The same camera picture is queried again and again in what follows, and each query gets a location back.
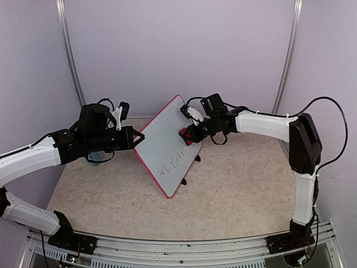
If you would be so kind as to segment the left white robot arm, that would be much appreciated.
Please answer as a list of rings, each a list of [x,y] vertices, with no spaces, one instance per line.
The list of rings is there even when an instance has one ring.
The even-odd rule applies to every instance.
[[[43,135],[39,140],[1,155],[1,219],[37,229],[54,236],[66,248],[78,243],[66,216],[29,203],[13,194],[8,184],[40,175],[47,169],[59,169],[78,159],[90,159],[92,153],[115,155],[134,149],[144,134],[124,126],[129,103],[108,107],[104,101],[82,106],[79,118],[69,127]]]

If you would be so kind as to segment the pink framed whiteboard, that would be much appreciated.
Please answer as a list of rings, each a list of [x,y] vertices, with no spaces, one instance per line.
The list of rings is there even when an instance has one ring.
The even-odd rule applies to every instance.
[[[179,132],[192,124],[180,111],[184,99],[174,96],[142,129],[144,140],[134,152],[167,199],[175,194],[199,154],[202,143],[188,146]]]

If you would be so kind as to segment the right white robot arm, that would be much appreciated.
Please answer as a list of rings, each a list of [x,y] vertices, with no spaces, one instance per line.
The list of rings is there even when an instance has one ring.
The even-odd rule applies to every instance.
[[[179,130],[180,137],[190,146],[207,137],[224,136],[224,145],[229,134],[250,134],[275,140],[288,161],[295,180],[295,204],[291,219],[291,231],[285,242],[296,248],[307,238],[305,228],[316,217],[316,200],[319,194],[319,167],[322,143],[312,117],[308,113],[278,115],[253,111],[246,106],[225,103],[218,93],[197,97],[204,114],[185,102],[180,112],[192,120],[192,124]]]

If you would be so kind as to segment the red black whiteboard eraser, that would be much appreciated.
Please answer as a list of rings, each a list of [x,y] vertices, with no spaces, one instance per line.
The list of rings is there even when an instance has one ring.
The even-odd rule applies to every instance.
[[[181,129],[178,134],[183,138],[187,146],[190,146],[194,143],[188,128]]]

